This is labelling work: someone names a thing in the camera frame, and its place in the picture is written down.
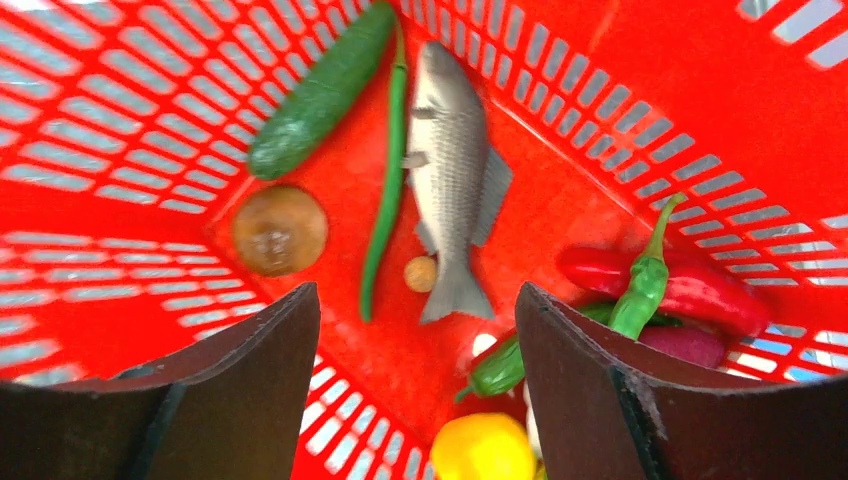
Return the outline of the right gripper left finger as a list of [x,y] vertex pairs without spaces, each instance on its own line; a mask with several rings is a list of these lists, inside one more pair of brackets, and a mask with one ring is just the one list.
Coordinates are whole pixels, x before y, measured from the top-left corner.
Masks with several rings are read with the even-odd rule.
[[302,284],[236,325],[107,379],[1,385],[5,479],[287,479],[320,332]]

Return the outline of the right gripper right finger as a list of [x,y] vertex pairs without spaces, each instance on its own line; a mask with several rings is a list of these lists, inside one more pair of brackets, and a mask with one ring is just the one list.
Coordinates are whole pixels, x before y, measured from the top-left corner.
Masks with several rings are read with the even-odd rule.
[[679,360],[533,283],[518,339],[552,479],[843,479],[847,379],[777,384]]

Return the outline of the yellow toy pepper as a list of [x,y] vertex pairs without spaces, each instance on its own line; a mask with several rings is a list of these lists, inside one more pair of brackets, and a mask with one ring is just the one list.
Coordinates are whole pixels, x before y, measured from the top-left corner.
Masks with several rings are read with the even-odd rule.
[[429,457],[442,480],[532,479],[537,469],[524,426],[504,413],[475,413],[445,423]]

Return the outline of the red plastic basket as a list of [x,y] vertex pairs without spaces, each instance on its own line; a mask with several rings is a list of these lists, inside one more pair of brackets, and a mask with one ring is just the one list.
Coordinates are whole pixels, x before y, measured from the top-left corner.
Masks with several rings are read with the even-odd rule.
[[521,287],[616,304],[557,268],[568,247],[663,247],[776,309],[712,370],[847,379],[847,5],[843,1],[394,1],[407,57],[435,39],[484,101],[513,172],[474,251],[494,320],[419,321],[412,194],[359,314],[382,195],[392,49],[287,185],[327,214],[310,268],[267,278],[231,221],[262,188],[256,132],[371,1],[5,1],[1,5],[1,385],[107,380],[316,285],[320,332],[287,479],[431,479],[440,426],[523,416],[454,403],[477,352],[517,331]]

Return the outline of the grey toy fish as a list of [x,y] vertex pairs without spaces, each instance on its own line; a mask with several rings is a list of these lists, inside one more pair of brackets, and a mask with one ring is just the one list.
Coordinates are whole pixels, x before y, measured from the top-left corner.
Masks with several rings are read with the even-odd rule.
[[491,319],[494,310],[471,267],[471,249],[486,243],[513,180],[491,146],[482,99],[460,61],[443,44],[418,51],[403,166],[419,223],[416,233],[437,258],[437,274],[420,321],[452,313]]

